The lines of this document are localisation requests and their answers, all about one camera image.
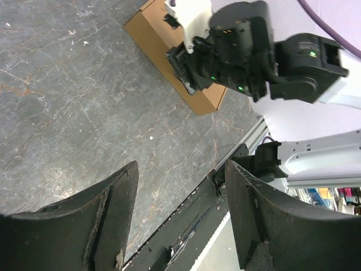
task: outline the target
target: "cardboard box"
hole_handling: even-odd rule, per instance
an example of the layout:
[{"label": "cardboard box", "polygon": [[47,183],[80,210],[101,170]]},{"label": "cardboard box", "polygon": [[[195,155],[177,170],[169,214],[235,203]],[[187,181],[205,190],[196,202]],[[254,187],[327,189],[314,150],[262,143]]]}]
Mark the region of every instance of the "cardboard box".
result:
[{"label": "cardboard box", "polygon": [[124,29],[197,115],[218,110],[226,93],[224,86],[213,84],[190,96],[183,84],[175,78],[166,53],[183,41],[183,29],[179,27],[173,30],[163,21],[165,15],[164,0],[150,0],[126,23]]}]

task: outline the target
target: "purple cable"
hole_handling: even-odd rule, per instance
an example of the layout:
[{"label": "purple cable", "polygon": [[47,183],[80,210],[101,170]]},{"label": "purple cable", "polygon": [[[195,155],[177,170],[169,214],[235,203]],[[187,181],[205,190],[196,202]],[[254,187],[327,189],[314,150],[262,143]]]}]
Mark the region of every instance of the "purple cable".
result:
[{"label": "purple cable", "polygon": [[354,54],[356,57],[361,59],[361,50],[357,49],[355,46],[353,46],[351,43],[349,43],[347,40],[345,40],[343,37],[341,37],[335,30],[333,30],[324,20],[322,20],[316,12],[313,11],[313,9],[309,6],[309,4],[306,2],[306,0],[298,0],[298,3],[301,5],[304,11],[308,14],[311,19],[315,23],[320,26],[323,31],[325,31],[327,34],[329,34],[335,41],[337,41],[343,48],[350,51],[352,54]]}]

